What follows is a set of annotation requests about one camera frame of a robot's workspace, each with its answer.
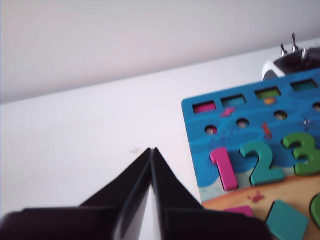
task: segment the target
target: pink number 1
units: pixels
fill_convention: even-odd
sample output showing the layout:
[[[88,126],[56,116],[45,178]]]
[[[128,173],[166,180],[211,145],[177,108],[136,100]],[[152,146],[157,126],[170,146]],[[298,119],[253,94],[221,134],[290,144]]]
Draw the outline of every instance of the pink number 1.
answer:
[[[210,152],[211,162],[217,165],[223,189],[225,191],[236,190],[238,181],[232,167],[228,151],[225,147],[220,147]]]

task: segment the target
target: round hole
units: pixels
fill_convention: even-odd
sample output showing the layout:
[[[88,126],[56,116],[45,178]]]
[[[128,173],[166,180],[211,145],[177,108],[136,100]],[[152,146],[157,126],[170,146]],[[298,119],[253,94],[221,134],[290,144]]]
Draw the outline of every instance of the round hole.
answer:
[[[245,129],[249,126],[249,121],[247,119],[241,118],[236,121],[236,125],[241,129]]]
[[[218,129],[215,126],[210,125],[205,128],[205,133],[208,135],[214,135],[217,134],[217,132]]]
[[[283,121],[286,120],[288,118],[288,115],[285,111],[276,111],[274,112],[274,117],[279,120],[279,121]]]
[[[313,104],[313,108],[314,108],[316,111],[320,112],[320,102],[316,102],[315,104]]]

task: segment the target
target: green number 3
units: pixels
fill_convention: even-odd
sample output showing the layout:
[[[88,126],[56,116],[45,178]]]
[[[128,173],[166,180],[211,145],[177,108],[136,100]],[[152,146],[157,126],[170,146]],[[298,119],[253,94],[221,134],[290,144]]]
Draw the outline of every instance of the green number 3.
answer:
[[[288,149],[294,147],[295,159],[307,158],[309,163],[297,163],[294,172],[299,176],[312,176],[320,173],[320,150],[316,149],[315,139],[305,133],[296,132],[284,137],[282,144]]]

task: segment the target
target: puzzle board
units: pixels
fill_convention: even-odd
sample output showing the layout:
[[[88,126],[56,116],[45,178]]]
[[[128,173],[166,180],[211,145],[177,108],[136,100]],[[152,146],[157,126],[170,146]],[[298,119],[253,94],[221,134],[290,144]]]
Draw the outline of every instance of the puzzle board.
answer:
[[[320,239],[319,68],[188,98],[182,110],[205,208],[246,206],[279,239]],[[306,228],[297,220],[278,235],[276,201]]]

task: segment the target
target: black object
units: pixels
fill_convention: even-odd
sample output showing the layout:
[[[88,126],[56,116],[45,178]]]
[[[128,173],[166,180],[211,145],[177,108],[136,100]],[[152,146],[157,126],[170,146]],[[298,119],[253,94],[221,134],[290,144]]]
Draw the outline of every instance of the black object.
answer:
[[[302,59],[303,49],[285,55],[274,62],[285,75],[320,68],[320,47],[309,48],[305,59]]]
[[[1,220],[0,239],[138,239],[150,177],[150,149],[147,149],[120,176],[79,207],[31,208],[9,213]]]
[[[256,218],[204,209],[157,148],[147,149],[79,207],[9,213],[1,221],[0,239],[136,240],[151,179],[163,240],[272,239],[267,226]]]

